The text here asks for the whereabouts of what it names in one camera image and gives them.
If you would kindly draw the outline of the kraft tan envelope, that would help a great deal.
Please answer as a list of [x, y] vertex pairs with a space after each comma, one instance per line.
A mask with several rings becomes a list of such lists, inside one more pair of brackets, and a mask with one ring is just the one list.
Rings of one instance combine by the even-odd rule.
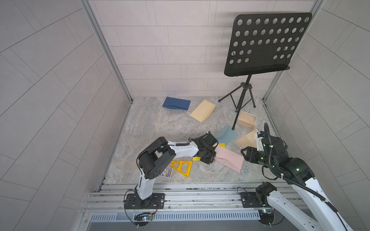
[[190, 114], [190, 116], [199, 122], [204, 122], [214, 111], [216, 105], [213, 103], [203, 100], [203, 102]]

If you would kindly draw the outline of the pink envelope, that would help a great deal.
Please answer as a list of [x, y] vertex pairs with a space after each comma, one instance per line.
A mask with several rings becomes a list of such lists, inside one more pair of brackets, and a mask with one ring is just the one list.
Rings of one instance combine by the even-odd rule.
[[234, 153], [220, 145], [215, 149], [216, 156], [215, 161], [221, 163], [224, 166], [240, 173], [244, 162], [244, 157]]

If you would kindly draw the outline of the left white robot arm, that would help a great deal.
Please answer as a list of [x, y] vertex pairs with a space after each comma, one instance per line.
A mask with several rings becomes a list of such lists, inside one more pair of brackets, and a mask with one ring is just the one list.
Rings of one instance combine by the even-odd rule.
[[136, 159], [141, 175], [135, 193], [142, 201], [152, 197], [155, 179], [176, 158], [200, 157], [201, 162], [211, 164], [216, 156], [215, 149], [218, 144], [218, 140], [210, 132], [184, 142], [172, 142], [164, 137], [157, 138]]

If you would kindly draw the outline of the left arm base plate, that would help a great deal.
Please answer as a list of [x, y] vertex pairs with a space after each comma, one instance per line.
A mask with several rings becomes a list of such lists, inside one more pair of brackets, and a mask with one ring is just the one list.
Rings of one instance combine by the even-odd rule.
[[165, 202], [164, 193], [153, 193], [142, 200], [137, 193], [130, 193], [124, 200], [125, 209], [163, 209]]

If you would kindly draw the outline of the navy blue envelope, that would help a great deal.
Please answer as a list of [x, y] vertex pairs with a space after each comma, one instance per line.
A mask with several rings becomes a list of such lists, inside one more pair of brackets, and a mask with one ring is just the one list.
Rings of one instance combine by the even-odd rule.
[[162, 106], [167, 109], [188, 110], [190, 103], [190, 100], [166, 97]]

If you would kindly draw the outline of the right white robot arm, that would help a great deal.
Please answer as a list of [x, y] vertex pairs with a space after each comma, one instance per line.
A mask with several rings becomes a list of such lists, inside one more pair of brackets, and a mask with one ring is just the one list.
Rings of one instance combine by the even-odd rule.
[[301, 196], [314, 218], [310, 218], [297, 206], [285, 199], [270, 182], [263, 182], [256, 188], [256, 202], [262, 207], [276, 209], [301, 231], [350, 231], [352, 228], [340, 215], [324, 193], [315, 174], [308, 164], [290, 157], [287, 144], [279, 137], [258, 132], [256, 147], [241, 149], [244, 159], [269, 169], [276, 179], [282, 179]]

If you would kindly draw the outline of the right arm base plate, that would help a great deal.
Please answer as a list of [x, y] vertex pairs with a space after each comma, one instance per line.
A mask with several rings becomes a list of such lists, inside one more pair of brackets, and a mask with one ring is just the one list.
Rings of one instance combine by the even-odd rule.
[[256, 192], [239, 192], [243, 208], [271, 208], [267, 203], [261, 203], [256, 198]]

